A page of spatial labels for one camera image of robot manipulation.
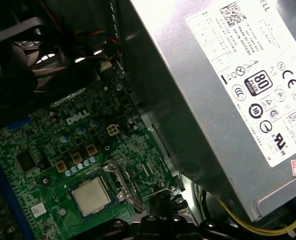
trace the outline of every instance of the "dell logo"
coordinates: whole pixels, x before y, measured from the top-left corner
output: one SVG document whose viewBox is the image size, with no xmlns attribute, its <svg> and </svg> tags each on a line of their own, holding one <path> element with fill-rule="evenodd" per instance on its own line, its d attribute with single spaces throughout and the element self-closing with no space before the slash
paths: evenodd
<svg viewBox="0 0 296 240">
<path fill-rule="evenodd" d="M 71 125 L 80 119 L 84 119 L 85 117 L 90 116 L 90 113 L 88 113 L 86 110 L 83 110 L 82 112 L 79 112 L 78 114 L 75 114 L 72 117 L 69 117 L 66 119 L 66 122 L 68 125 Z"/>
<path fill-rule="evenodd" d="M 273 135 L 274 137 L 274 141 L 277 143 L 277 146 L 280 150 L 282 150 L 284 148 L 284 146 L 286 145 L 286 142 L 284 141 L 282 135 L 279 133 L 278 135 Z"/>
</svg>

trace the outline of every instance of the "80 plus logo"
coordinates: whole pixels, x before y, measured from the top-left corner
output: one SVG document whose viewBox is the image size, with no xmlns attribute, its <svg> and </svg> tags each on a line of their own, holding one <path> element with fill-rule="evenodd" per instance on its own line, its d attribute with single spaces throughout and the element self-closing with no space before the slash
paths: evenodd
<svg viewBox="0 0 296 240">
<path fill-rule="evenodd" d="M 273 86 L 271 79 L 266 71 L 262 70 L 245 79 L 244 84 L 252 96 L 257 96 L 260 93 L 268 90 Z"/>
</svg>

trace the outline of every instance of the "ce mark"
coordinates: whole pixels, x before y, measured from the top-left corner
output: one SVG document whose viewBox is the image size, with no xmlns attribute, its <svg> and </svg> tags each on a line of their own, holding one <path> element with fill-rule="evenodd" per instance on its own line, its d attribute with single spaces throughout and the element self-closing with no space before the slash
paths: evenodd
<svg viewBox="0 0 296 240">
<path fill-rule="evenodd" d="M 283 73 L 282 73 L 282 78 L 284 80 L 288 80 L 290 78 L 287 78 L 288 75 L 293 75 L 293 72 L 290 71 L 290 70 L 285 70 Z M 288 80 L 288 88 L 291 88 L 293 85 L 296 85 L 296 79 L 291 79 L 291 80 Z"/>
</svg>

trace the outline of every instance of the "yellow wire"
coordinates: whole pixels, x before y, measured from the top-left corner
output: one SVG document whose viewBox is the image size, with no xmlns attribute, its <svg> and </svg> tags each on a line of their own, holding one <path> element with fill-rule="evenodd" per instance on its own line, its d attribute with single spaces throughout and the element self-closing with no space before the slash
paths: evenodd
<svg viewBox="0 0 296 240">
<path fill-rule="evenodd" d="M 296 228 L 296 220 L 290 224 L 289 226 L 282 228 L 282 229 L 278 229 L 278 230 L 269 230 L 269 229 L 262 229 L 262 228 L 257 228 L 254 226 L 251 226 L 243 221 L 241 221 L 238 217 L 236 217 L 229 209 L 228 207 L 222 202 L 219 201 L 220 204 L 222 205 L 222 207 L 225 209 L 225 211 L 227 211 L 227 213 L 242 227 L 244 227 L 245 229 L 255 233 L 255 234 L 259 234 L 259 235 L 263 235 L 263 236 L 279 236 L 279 235 L 283 235 L 286 234 L 288 231 L 288 229 L 294 230 Z"/>
</svg>

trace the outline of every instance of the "silver metal casing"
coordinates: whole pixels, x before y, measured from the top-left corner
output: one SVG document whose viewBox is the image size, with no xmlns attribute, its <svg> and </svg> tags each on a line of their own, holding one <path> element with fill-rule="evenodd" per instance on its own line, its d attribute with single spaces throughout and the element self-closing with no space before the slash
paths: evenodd
<svg viewBox="0 0 296 240">
<path fill-rule="evenodd" d="M 116 1 L 125 71 L 175 167 L 256 221 L 296 196 L 296 154 L 269 166 L 187 25 L 218 2 Z M 296 40 L 296 0 L 271 3 Z"/>
</svg>

